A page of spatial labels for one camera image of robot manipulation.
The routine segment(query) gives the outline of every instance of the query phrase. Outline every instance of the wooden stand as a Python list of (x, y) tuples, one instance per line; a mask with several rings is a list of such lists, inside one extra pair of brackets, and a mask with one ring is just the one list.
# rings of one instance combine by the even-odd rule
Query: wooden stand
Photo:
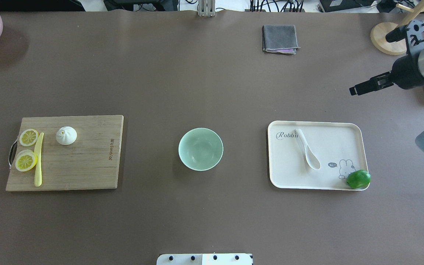
[(377, 24), (371, 30), (371, 41), (372, 44), (381, 52), (388, 55), (401, 55), (407, 52), (407, 45), (405, 40), (399, 42), (387, 42), (385, 35), (391, 32), (397, 27), (407, 25), (412, 21), (419, 13), (424, 12), (424, 0), (421, 0), (415, 8), (406, 7), (400, 4), (396, 5), (398, 8), (410, 12), (398, 25), (393, 22), (382, 22)]

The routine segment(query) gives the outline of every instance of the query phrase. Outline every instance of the gray cloth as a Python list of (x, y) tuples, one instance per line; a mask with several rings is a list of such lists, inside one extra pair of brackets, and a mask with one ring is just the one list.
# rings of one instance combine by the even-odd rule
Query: gray cloth
[(296, 54), (296, 26), (294, 25), (264, 25), (263, 51), (284, 54)]

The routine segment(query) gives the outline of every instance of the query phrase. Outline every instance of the green lime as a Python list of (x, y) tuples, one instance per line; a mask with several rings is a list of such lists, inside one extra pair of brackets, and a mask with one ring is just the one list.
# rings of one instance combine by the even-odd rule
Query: green lime
[(346, 182), (351, 188), (361, 188), (367, 186), (371, 182), (371, 175), (366, 170), (358, 170), (348, 176)]

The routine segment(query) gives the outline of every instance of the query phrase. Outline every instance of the white floor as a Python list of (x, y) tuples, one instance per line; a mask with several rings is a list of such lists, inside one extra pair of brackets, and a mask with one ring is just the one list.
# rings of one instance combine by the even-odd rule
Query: white floor
[[(78, 0), (81, 2), (81, 4), (84, 6), (84, 9), (86, 11), (107, 11), (106, 7), (104, 5), (103, 0)], [(197, 1), (196, 0), (190, 0), (190, 2), (196, 2), (195, 4), (189, 4), (186, 2), (186, 0), (180, 0), (180, 10), (197, 10)], [(271, 11), (277, 12), (277, 8), (272, 3), (272, 1), (269, 1), (271, 3)], [(278, 2), (278, 7), (281, 9), (284, 6), (285, 2)], [(372, 7), (360, 7), (360, 8), (353, 8), (350, 10), (341, 10), (336, 11), (342, 12), (342, 13), (379, 13), (377, 8), (375, 7), (376, 2), (374, 2)], [(303, 9), (305, 12), (319, 12), (317, 9), (318, 0), (304, 0)], [(224, 8), (226, 10), (235, 10), (235, 11), (244, 11), (245, 9), (250, 8), (250, 1), (249, 0), (215, 0), (215, 7), (216, 8)], [(151, 5), (143, 5), (143, 8), (147, 10), (153, 10), (153, 7)]]

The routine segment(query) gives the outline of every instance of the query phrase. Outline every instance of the knife handle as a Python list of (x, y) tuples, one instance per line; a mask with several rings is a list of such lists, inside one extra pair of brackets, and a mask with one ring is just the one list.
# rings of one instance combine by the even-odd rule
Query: knife handle
[(37, 164), (35, 165), (34, 185), (40, 187), (42, 185), (42, 155), (37, 157)]

